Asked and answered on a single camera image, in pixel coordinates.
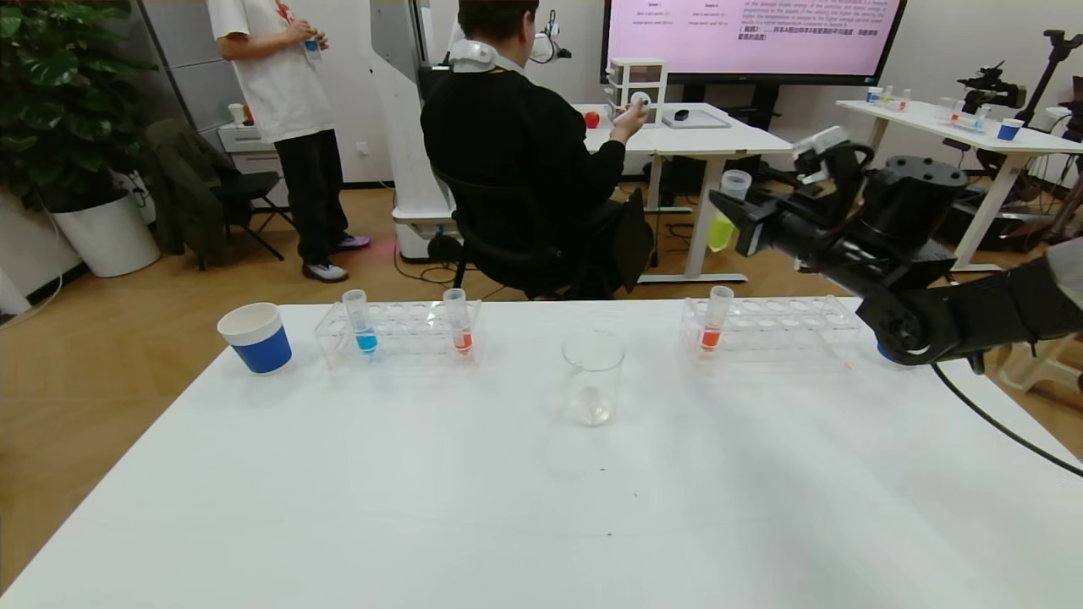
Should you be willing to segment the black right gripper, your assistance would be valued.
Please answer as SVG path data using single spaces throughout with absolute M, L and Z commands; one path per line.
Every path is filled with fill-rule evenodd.
M 716 189 L 708 197 L 736 228 L 735 251 L 743 257 L 777 250 L 798 265 L 827 265 L 827 228 L 805 218 L 787 200 L 761 200 L 758 189 L 743 196 Z

